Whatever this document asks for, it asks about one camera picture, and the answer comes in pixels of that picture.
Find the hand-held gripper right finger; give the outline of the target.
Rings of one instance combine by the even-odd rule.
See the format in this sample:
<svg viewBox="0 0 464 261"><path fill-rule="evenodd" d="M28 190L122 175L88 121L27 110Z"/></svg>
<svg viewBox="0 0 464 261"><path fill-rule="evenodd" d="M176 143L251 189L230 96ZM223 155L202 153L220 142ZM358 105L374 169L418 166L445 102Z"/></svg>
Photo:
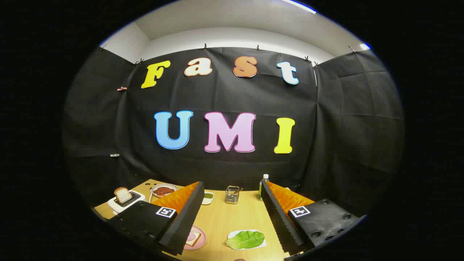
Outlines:
<svg viewBox="0 0 464 261"><path fill-rule="evenodd" d="M260 185L261 197L283 251L291 256L325 247L366 218L329 199L313 201L269 181Z"/></svg>

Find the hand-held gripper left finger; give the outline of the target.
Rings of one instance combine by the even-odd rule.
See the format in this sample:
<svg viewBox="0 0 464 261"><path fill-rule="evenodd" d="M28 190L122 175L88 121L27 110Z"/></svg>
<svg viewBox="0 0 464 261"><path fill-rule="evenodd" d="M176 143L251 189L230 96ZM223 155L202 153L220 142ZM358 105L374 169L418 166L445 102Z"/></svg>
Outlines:
<svg viewBox="0 0 464 261"><path fill-rule="evenodd" d="M203 197L203 182L195 182L153 203L134 203L108 223L145 248L177 256L183 252Z"/></svg>

